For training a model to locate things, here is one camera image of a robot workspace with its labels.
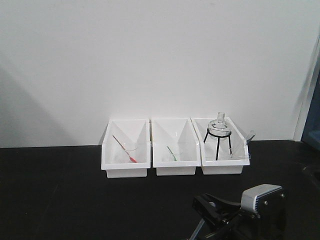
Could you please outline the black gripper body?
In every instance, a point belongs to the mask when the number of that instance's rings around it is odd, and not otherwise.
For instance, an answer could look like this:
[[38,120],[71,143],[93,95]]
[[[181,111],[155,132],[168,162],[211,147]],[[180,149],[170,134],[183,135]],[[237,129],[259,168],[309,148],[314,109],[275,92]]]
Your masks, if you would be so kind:
[[208,193],[193,198],[192,208],[201,220],[191,234],[193,240],[251,240],[240,203],[223,200]]

